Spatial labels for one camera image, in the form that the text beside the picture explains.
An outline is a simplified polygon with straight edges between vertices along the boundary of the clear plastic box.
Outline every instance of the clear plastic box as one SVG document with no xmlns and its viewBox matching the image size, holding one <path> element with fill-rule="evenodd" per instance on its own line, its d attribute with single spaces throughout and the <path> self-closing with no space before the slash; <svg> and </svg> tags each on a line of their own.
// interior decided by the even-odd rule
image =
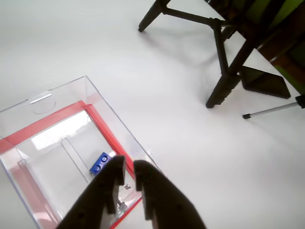
<svg viewBox="0 0 305 229">
<path fill-rule="evenodd" d="M 89 78 L 0 112 L 0 161 L 39 228 L 56 228 L 93 179 L 89 170 L 103 152 L 126 158 L 114 228 L 141 200 L 133 160 L 155 163 Z"/>
</svg>

